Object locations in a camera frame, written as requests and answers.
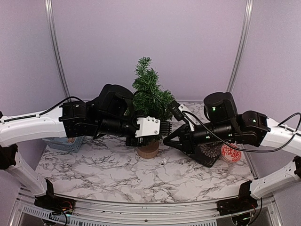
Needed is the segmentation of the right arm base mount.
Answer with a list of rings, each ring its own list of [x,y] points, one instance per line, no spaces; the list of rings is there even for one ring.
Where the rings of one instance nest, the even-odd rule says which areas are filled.
[[[217,202],[217,211],[221,216],[239,213],[257,208],[257,200],[254,198],[232,198]]]

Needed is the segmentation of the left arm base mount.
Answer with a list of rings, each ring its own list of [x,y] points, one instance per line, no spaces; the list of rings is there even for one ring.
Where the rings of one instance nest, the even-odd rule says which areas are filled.
[[[53,211],[55,214],[72,213],[75,206],[75,200],[63,198],[59,196],[50,197],[47,195],[35,197],[34,205],[47,210]]]

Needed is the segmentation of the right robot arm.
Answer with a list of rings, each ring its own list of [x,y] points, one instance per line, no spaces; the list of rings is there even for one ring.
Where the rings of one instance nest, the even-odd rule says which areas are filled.
[[[246,111],[238,114],[234,98],[229,92],[216,92],[204,99],[204,114],[208,123],[202,123],[184,105],[173,101],[169,110],[178,121],[184,121],[163,140],[164,145],[182,153],[206,167],[212,167],[221,155],[222,145],[233,144],[270,147],[270,152],[284,150],[295,158],[280,170],[261,179],[243,183],[233,207],[243,211],[263,196],[301,179],[301,132],[276,122],[268,116]]]

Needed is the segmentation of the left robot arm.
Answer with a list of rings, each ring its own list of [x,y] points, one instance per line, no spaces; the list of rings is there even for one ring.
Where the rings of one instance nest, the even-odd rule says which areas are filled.
[[[18,152],[17,143],[47,137],[126,137],[127,145],[140,146],[153,134],[149,118],[134,111],[134,95],[120,85],[106,84],[98,97],[85,102],[77,97],[63,100],[43,112],[0,116],[0,168],[25,185],[36,199],[54,210],[59,198],[53,186],[42,179]]]

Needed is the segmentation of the small green christmas tree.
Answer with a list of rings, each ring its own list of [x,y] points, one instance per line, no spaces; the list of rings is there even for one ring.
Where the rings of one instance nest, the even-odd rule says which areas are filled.
[[[173,117],[168,105],[174,101],[169,90],[162,90],[159,85],[159,75],[151,67],[152,59],[143,56],[135,66],[136,79],[132,87],[135,89],[133,97],[134,118],[149,116],[160,121],[170,121]]]

